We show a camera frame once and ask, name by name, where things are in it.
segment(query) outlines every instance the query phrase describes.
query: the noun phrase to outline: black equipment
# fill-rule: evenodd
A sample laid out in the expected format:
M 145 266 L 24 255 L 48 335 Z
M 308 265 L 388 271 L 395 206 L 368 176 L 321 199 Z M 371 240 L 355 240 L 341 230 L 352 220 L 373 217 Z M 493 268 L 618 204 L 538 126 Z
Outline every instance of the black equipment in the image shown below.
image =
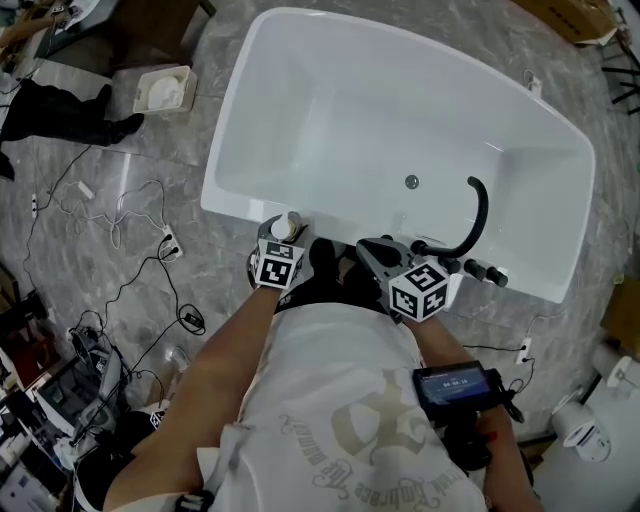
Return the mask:
M 420 406 L 436 428 L 446 427 L 442 441 L 451 460 L 464 471 L 475 471 L 491 462 L 489 436 L 475 428 L 478 414 L 504 405 L 517 422 L 522 412 L 513 405 L 515 391 L 505 390 L 495 369 L 485 370 L 478 361 L 420 368 L 413 372 Z

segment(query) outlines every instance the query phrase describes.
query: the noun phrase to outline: white t-shirt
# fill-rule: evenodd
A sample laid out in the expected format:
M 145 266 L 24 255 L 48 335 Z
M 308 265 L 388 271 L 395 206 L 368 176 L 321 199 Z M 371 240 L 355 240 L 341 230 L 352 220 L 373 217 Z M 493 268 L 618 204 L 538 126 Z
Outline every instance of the white t-shirt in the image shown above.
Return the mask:
M 219 450 L 198 450 L 210 510 L 486 510 L 418 405 L 420 361 L 411 332 L 373 311 L 277 315 L 239 422 Z M 120 510 L 172 510 L 175 499 Z

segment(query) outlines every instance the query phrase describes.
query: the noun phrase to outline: power strip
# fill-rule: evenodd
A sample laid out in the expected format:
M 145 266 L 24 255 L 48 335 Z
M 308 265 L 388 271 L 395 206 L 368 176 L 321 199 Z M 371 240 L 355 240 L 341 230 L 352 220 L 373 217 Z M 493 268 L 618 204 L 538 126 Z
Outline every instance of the power strip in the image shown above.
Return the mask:
M 180 245 L 180 242 L 178 242 L 176 234 L 171 229 L 171 226 L 169 224 L 165 224 L 164 228 L 162 228 L 162 232 L 164 233 L 165 237 L 171 235 L 171 239 L 162 244 L 162 247 L 160 248 L 160 257 L 169 254 L 169 252 L 171 252 L 176 247 L 178 248 L 178 252 L 169 256 L 169 258 L 167 259 L 167 263 L 177 260 L 180 256 L 184 256 L 182 246 Z
M 529 355 L 529 349 L 531 348 L 531 341 L 531 338 L 525 338 L 522 340 L 522 348 L 516 355 L 516 364 L 524 364 L 527 362 L 527 356 Z

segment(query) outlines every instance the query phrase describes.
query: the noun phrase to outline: soap bottle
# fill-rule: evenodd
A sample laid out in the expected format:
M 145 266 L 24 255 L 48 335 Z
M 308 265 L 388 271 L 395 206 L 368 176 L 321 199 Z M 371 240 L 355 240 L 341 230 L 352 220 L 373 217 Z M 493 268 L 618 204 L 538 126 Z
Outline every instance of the soap bottle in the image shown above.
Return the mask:
M 271 225 L 271 234 L 279 242 L 293 242 L 302 229 L 302 217 L 298 212 L 287 212 Z

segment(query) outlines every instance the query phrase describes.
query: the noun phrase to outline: white bucket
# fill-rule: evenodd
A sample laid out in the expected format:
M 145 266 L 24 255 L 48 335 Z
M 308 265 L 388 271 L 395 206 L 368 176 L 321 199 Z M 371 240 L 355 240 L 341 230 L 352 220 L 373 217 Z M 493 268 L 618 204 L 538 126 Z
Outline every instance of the white bucket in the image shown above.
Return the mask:
M 149 108 L 149 91 L 158 80 L 168 76 L 174 77 L 183 88 L 182 100 L 178 106 L 166 108 Z M 140 77 L 136 99 L 133 102 L 134 114 L 172 114 L 175 112 L 189 112 L 193 107 L 193 100 L 196 95 L 196 85 L 198 77 L 191 71 L 189 66 L 179 66 L 177 68 L 160 69 L 145 73 Z

